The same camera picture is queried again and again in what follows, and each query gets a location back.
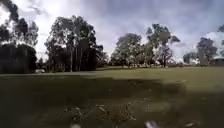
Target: grassy field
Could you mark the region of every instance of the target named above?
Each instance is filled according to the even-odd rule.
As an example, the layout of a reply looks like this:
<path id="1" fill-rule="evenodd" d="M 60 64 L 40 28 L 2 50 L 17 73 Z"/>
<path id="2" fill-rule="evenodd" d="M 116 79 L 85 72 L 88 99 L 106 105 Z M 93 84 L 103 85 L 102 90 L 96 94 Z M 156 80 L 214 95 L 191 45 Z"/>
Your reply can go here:
<path id="1" fill-rule="evenodd" d="M 0 127 L 224 127 L 224 68 L 0 76 Z"/>

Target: cloud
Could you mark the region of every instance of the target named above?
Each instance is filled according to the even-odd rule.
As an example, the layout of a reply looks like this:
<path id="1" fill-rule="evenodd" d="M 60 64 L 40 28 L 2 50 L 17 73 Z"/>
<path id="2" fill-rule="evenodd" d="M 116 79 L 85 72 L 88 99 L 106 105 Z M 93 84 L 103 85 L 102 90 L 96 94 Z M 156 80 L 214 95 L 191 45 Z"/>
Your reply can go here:
<path id="1" fill-rule="evenodd" d="M 37 51 L 45 51 L 44 42 L 57 16 L 83 16 L 95 27 L 97 43 L 112 53 L 119 36 L 128 32 L 144 36 L 152 23 L 168 26 L 181 39 L 174 44 L 174 57 L 182 58 L 200 37 L 216 31 L 224 23 L 223 0 L 14 0 L 19 13 L 37 22 Z"/>

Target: tree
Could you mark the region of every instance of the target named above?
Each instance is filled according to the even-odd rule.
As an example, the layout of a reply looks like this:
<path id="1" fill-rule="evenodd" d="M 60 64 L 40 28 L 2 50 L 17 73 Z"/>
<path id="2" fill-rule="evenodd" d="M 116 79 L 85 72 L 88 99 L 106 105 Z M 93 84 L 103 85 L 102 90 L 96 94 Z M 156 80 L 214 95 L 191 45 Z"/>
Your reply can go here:
<path id="1" fill-rule="evenodd" d="M 10 12 L 10 20 L 0 26 L 0 72 L 30 73 L 36 68 L 38 27 L 35 22 L 28 24 L 17 13 L 17 6 L 10 0 L 1 1 Z"/>
<path id="2" fill-rule="evenodd" d="M 54 56 L 52 48 L 56 45 L 65 47 L 67 50 L 70 71 L 94 70 L 96 68 L 100 46 L 96 44 L 94 27 L 82 17 L 58 17 L 56 19 L 45 43 L 49 59 Z"/>
<path id="3" fill-rule="evenodd" d="M 218 32 L 224 32 L 224 25 L 221 25 L 221 26 L 218 28 Z"/>
<path id="4" fill-rule="evenodd" d="M 189 64 L 191 60 L 195 60 L 197 58 L 197 53 L 195 52 L 189 52 L 183 56 L 183 60 L 187 64 Z"/>
<path id="5" fill-rule="evenodd" d="M 113 60 L 118 60 L 120 63 L 136 64 L 136 57 L 140 54 L 140 41 L 141 36 L 133 33 L 127 33 L 120 37 L 117 42 L 114 53 L 112 54 Z"/>
<path id="6" fill-rule="evenodd" d="M 159 48 L 154 58 L 166 67 L 167 61 L 172 57 L 172 50 L 169 48 L 168 43 L 180 42 L 180 39 L 172 36 L 166 26 L 159 24 L 153 24 L 152 29 L 149 27 L 146 34 L 149 53 L 152 54 L 153 49 Z"/>
<path id="7" fill-rule="evenodd" d="M 216 52 L 217 48 L 213 46 L 213 40 L 202 37 L 197 44 L 197 55 L 202 65 L 208 65 Z"/>

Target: building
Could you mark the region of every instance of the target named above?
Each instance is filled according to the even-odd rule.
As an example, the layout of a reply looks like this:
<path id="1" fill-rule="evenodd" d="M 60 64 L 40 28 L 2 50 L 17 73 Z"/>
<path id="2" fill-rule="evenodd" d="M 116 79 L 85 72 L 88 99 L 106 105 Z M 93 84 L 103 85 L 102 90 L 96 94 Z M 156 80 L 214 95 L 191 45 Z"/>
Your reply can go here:
<path id="1" fill-rule="evenodd" d="M 224 58 L 217 57 L 210 61 L 211 66 L 224 66 Z"/>

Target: sky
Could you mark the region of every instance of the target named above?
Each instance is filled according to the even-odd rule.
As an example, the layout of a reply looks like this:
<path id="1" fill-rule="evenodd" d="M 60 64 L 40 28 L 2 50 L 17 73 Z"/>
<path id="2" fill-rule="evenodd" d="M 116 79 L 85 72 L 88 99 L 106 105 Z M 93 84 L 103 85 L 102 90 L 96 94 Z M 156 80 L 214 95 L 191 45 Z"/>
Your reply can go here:
<path id="1" fill-rule="evenodd" d="M 174 59 L 180 60 L 189 51 L 195 51 L 201 37 L 214 40 L 220 47 L 224 24 L 224 0 L 13 0 L 19 14 L 34 20 L 39 26 L 36 50 L 43 57 L 44 42 L 56 17 L 82 16 L 96 30 L 98 44 L 103 44 L 109 55 L 116 47 L 118 38 L 126 33 L 142 35 L 153 23 L 169 28 L 181 40 L 173 44 Z M 7 17 L 0 9 L 1 19 Z"/>

